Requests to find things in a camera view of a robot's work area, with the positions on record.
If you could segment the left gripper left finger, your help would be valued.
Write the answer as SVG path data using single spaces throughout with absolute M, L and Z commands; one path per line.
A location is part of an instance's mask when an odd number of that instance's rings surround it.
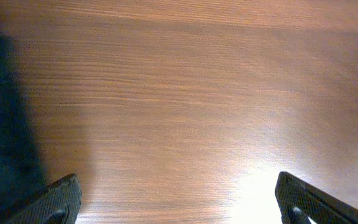
M 74 223 L 82 191 L 76 174 L 68 174 L 14 206 L 7 223 Z

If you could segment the black shorts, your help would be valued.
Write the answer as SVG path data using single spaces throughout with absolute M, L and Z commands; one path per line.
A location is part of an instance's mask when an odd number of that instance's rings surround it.
M 46 185 L 11 47 L 0 33 L 0 212 Z

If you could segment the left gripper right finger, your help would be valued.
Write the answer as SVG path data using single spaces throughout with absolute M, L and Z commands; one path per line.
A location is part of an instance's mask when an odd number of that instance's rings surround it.
M 275 197 L 284 224 L 358 224 L 358 209 L 288 172 L 280 172 Z

